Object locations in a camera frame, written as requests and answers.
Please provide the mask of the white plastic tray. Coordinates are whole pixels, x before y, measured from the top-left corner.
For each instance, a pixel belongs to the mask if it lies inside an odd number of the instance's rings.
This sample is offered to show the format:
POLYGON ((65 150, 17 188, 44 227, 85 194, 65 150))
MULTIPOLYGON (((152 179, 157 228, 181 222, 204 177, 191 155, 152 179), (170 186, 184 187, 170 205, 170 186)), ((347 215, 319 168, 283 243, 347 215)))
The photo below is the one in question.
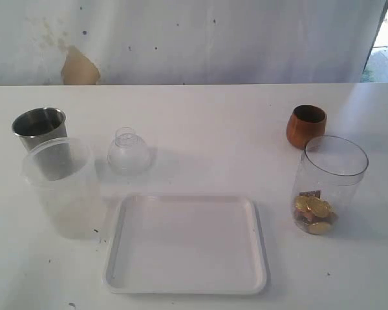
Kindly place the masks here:
POLYGON ((116 210, 103 272, 114 294, 254 295, 267 278, 248 198, 132 194, 116 210))

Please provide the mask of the clear shaker cup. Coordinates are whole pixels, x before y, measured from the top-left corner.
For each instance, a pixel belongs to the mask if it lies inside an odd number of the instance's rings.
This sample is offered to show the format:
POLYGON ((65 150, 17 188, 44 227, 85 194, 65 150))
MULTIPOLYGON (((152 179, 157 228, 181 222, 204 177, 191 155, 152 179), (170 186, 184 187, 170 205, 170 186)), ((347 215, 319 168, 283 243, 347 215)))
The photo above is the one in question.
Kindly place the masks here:
POLYGON ((320 198, 331 204, 339 219, 350 205, 368 166, 365 151, 350 140, 330 135, 311 139, 302 151, 297 168, 291 213, 293 199, 299 193, 319 191, 320 198))

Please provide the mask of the stainless steel cup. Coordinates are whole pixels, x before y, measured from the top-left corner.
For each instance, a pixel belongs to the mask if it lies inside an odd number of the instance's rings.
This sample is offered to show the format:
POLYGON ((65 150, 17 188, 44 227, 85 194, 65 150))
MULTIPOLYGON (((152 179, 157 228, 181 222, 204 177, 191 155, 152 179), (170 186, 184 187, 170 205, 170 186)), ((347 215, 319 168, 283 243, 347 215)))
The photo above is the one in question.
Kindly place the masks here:
POLYGON ((46 180, 66 177, 72 168, 72 158, 65 127, 66 115, 52 107, 35 108, 18 116, 12 123, 12 132, 24 148, 32 152, 30 162, 46 180))

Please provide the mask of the clear shaker lid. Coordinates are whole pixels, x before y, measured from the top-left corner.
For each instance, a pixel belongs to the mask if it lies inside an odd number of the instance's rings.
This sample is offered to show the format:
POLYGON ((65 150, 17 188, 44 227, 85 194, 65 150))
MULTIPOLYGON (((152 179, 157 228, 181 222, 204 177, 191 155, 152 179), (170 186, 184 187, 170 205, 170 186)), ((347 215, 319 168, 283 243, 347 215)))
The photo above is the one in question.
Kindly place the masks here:
POLYGON ((149 147, 131 127, 119 128, 109 147, 107 162, 118 174, 140 174, 151 162, 149 147))

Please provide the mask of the brown wooden cup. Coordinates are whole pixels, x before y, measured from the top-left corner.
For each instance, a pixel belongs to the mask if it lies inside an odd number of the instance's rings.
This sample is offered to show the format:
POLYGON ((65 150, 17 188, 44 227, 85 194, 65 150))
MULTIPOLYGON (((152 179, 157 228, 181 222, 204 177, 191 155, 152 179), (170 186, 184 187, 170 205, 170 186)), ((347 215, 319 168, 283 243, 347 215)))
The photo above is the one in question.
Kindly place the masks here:
POLYGON ((323 109, 313 105, 297 106, 288 120, 287 140, 303 150, 311 139, 324 135, 326 124, 327 114, 323 109))

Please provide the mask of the chocolate pieces and gold coins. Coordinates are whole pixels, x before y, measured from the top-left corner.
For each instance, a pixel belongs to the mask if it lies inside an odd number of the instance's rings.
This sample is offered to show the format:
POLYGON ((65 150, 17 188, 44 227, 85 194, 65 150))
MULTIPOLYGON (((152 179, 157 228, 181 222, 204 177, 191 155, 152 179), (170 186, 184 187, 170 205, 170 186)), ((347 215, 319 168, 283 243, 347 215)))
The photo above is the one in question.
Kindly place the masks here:
POLYGON ((331 204, 320 198, 320 192, 301 192, 292 204, 295 224, 303 231, 313 235, 327 234, 338 219, 331 204))

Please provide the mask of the translucent plastic container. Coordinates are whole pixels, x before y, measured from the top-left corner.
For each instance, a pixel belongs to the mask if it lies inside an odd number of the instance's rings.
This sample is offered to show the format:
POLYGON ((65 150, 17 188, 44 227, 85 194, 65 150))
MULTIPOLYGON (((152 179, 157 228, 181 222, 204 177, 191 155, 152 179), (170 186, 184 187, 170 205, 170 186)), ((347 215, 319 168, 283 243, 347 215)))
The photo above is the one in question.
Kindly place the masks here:
POLYGON ((46 180, 32 167, 29 152, 22 173, 34 189, 47 218, 64 238, 91 240, 98 237, 105 219, 100 187, 91 149, 78 138, 65 138, 69 146, 72 168, 59 180, 46 180))

